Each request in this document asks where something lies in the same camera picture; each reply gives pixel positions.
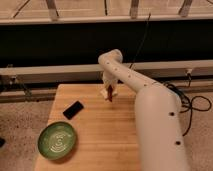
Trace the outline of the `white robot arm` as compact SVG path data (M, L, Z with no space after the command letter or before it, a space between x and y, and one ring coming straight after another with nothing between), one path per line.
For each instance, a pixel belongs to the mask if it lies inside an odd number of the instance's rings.
M162 83L122 64L120 50L99 56L104 98L111 101L118 81L136 93L134 112L141 171L191 171L181 131L181 98Z

